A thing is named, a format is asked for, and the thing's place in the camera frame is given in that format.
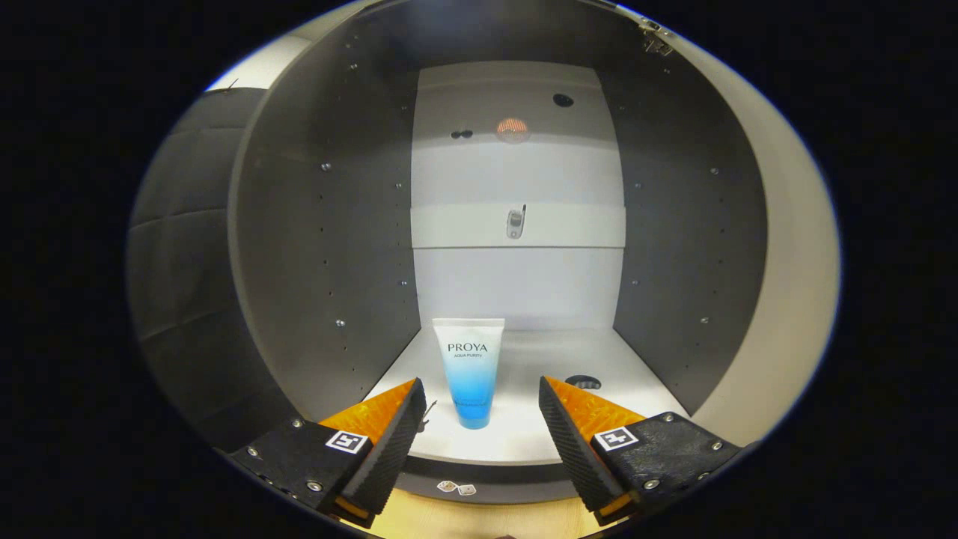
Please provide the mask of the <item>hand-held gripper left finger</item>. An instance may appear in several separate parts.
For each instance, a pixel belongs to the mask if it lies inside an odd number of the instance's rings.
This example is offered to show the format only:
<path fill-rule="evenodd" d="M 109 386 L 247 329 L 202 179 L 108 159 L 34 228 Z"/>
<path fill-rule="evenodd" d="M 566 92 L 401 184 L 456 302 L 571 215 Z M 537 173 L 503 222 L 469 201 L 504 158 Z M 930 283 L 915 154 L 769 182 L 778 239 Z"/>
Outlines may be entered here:
<path fill-rule="evenodd" d="M 424 385 L 413 378 L 322 421 L 284 421 L 225 459 L 294 504 L 369 529 L 425 413 Z"/>

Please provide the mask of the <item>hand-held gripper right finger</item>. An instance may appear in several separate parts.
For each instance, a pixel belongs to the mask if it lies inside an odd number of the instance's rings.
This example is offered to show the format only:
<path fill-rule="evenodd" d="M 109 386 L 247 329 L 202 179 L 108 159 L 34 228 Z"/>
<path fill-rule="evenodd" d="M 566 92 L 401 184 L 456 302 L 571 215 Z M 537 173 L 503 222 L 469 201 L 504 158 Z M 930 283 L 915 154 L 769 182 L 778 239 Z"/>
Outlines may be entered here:
<path fill-rule="evenodd" d="M 660 513 L 749 453 L 677 412 L 642 416 L 553 377 L 540 378 L 538 409 L 602 526 Z"/>

